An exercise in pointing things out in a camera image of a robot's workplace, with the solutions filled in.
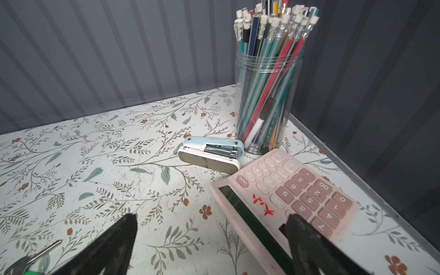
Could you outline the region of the green tagged silver key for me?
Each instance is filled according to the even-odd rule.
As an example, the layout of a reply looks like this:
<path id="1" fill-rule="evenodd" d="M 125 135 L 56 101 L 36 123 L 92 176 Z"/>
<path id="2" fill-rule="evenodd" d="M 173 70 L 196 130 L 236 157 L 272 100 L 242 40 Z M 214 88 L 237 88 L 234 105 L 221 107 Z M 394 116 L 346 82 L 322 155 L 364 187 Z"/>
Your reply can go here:
<path id="1" fill-rule="evenodd" d="M 58 247 L 62 242 L 63 241 L 59 239 L 38 253 L 20 258 L 5 270 L 4 275 L 23 275 L 37 260 Z"/>

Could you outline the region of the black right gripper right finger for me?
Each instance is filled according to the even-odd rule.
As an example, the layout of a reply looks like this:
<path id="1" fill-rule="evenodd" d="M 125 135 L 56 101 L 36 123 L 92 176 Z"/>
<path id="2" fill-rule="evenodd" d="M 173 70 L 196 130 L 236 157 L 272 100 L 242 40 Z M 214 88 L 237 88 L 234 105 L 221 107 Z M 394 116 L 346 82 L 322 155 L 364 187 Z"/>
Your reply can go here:
<path id="1" fill-rule="evenodd" d="M 297 275 L 368 274 L 298 214 L 288 217 L 285 235 Z"/>

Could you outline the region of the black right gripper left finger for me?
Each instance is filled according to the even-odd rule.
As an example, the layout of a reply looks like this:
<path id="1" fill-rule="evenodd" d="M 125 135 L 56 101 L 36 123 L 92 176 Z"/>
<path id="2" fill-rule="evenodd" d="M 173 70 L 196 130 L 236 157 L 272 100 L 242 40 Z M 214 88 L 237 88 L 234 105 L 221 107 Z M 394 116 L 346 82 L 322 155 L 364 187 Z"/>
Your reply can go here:
<path id="1" fill-rule="evenodd" d="M 55 271 L 56 275 L 125 275 L 138 231 L 137 216 L 126 214 Z"/>

